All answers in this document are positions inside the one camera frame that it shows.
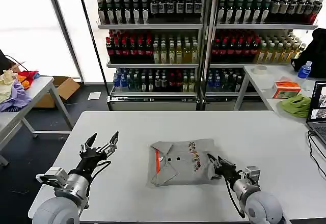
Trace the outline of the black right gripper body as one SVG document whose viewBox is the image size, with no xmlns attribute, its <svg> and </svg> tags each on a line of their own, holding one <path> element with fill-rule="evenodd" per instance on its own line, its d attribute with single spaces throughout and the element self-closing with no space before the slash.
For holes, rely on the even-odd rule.
<svg viewBox="0 0 326 224">
<path fill-rule="evenodd" d="M 215 167 L 215 174 L 223 176 L 229 183 L 235 183 L 237 180 L 241 179 L 241 175 L 236 170 L 235 164 L 224 160 L 218 161 Z"/>
</svg>

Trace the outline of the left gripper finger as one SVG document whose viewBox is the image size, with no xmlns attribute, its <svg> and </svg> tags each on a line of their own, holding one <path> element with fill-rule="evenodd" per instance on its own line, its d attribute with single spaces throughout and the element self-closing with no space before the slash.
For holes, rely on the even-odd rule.
<svg viewBox="0 0 326 224">
<path fill-rule="evenodd" d="M 89 137 L 84 144 L 81 144 L 80 153 L 86 153 L 88 149 L 92 148 L 92 145 L 95 142 L 97 133 L 94 133 L 91 137 Z"/>
<path fill-rule="evenodd" d="M 98 148 L 96 150 L 96 152 L 97 153 L 105 153 L 106 155 L 112 155 L 115 152 L 115 150 L 117 149 L 118 136 L 119 136 L 119 132 L 117 131 L 112 136 L 110 141 L 108 143 L 106 143 L 105 145 L 103 145 L 102 147 Z"/>
</svg>

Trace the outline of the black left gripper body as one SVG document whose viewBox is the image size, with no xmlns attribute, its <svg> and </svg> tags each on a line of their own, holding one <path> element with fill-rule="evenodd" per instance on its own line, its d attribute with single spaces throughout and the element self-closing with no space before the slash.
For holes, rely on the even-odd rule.
<svg viewBox="0 0 326 224">
<path fill-rule="evenodd" d="M 106 153 L 98 152 L 97 149 L 87 149 L 80 154 L 81 161 L 75 168 L 75 173 L 83 177 L 91 177 L 97 164 L 106 160 Z"/>
</svg>

